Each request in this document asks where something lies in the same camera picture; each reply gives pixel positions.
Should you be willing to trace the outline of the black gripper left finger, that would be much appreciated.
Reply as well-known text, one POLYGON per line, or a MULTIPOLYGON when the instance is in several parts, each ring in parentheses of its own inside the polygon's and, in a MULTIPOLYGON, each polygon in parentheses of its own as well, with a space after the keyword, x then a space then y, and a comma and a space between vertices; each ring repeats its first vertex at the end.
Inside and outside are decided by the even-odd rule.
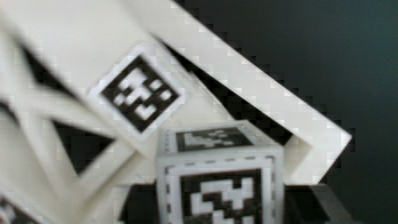
POLYGON ((157 191, 153 184, 128 187, 118 224, 159 224, 157 191))

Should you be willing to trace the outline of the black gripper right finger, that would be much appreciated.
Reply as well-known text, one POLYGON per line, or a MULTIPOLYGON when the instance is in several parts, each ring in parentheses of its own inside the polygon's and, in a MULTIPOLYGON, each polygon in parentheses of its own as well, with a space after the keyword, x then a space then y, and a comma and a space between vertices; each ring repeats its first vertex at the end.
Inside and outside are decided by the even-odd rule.
POLYGON ((326 184, 285 187, 285 224, 359 224, 326 184))

